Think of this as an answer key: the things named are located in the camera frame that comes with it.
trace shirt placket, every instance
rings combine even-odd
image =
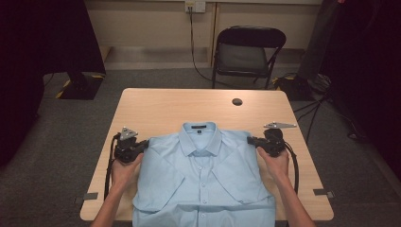
[[[200,211],[199,215],[199,226],[207,226],[207,210],[206,205],[209,203],[209,193],[207,190],[207,176],[208,176],[208,168],[199,166],[200,171]]]

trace gray carpet floor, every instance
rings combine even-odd
[[[210,78],[211,70],[200,71]],[[274,76],[291,73],[278,68]],[[65,74],[44,77],[39,117],[8,166],[0,169],[0,226],[88,226],[76,203],[87,192],[97,159],[125,88],[210,88],[194,69],[108,71],[94,100],[56,99]],[[221,78],[256,89],[260,79]],[[218,85],[220,89],[229,89]],[[294,110],[308,101],[291,101]],[[300,116],[307,112],[297,112]],[[312,114],[299,126],[306,137]],[[309,151],[330,199],[334,218],[318,226],[401,226],[401,199],[372,157],[375,148],[347,137],[347,120],[330,102],[319,109],[308,140]],[[116,222],[114,226],[131,226]]]

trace power cord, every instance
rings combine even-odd
[[[206,80],[212,81],[211,79],[204,76],[199,70],[197,65],[195,64],[195,42],[194,42],[194,28],[193,28],[193,20],[192,20],[192,7],[188,7],[189,12],[189,21],[191,23],[191,54],[192,54],[192,63],[194,64],[195,70],[198,74]]]
[[[114,148],[114,141],[117,140],[121,136],[119,132],[113,137],[112,144],[110,146],[110,155],[109,155],[109,163],[107,164],[107,171],[106,171],[106,182],[104,183],[104,200],[109,195],[109,187],[110,187],[110,175],[112,173],[112,166],[116,158],[113,158],[113,148]]]
[[[291,155],[292,158],[292,163],[294,164],[294,191],[298,195],[298,188],[300,184],[300,171],[297,161],[297,155],[295,154],[294,150],[289,145],[289,143],[285,142],[285,146],[286,149],[289,151],[289,154]]]
[[[316,104],[316,103],[318,103],[319,101],[314,101],[314,102],[312,102],[312,103],[310,103],[310,104],[307,104],[306,106],[304,106],[304,107],[301,107],[301,108],[299,108],[299,109],[297,109],[297,110],[295,110],[295,111],[293,111],[294,113],[297,113],[297,112],[299,112],[299,111],[301,111],[301,110],[303,110],[303,109],[306,109],[306,108],[308,108],[308,107],[310,107],[311,105],[314,105],[314,104]]]
[[[312,113],[313,111],[315,111],[315,110],[318,108],[319,105],[320,105],[320,103],[318,102],[318,104],[316,104],[316,106],[314,106],[312,109],[310,109],[310,110],[307,111],[306,113],[300,115],[300,116],[297,118],[297,121],[300,121],[304,116],[306,116],[306,115]]]
[[[363,135],[363,133],[360,133],[360,131],[358,131],[358,129],[355,126],[354,122],[350,118],[346,117],[345,115],[343,115],[341,113],[338,113],[336,111],[333,111],[333,110],[329,109],[328,107],[324,106],[322,103],[321,103],[321,106],[323,106],[326,110],[332,112],[333,114],[336,114],[336,115],[342,117],[343,119],[347,120],[349,122],[349,124],[351,124],[354,132],[357,134],[359,139],[362,139],[362,140],[367,139],[367,136]]]
[[[306,144],[308,144],[308,142],[309,142],[309,135],[310,135],[310,132],[312,131],[312,125],[313,125],[313,122],[315,121],[315,116],[316,116],[316,113],[319,110],[319,107],[321,107],[321,103],[319,103],[316,106],[315,113],[313,113],[312,119],[310,120],[309,129],[307,130],[307,135],[306,135]]]

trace human forearm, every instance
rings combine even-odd
[[[115,214],[117,213],[118,205],[125,191],[124,184],[116,184],[110,188],[110,192],[103,202],[95,220],[92,222],[93,227],[109,227],[113,225]]]
[[[287,176],[277,176],[275,179],[280,191],[280,197],[286,209],[287,220],[291,227],[312,227],[316,226],[304,206],[301,204],[297,194],[292,188],[291,182]]]

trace light blue dress shirt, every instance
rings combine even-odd
[[[204,122],[150,138],[133,226],[274,226],[274,196],[260,179],[247,136]]]

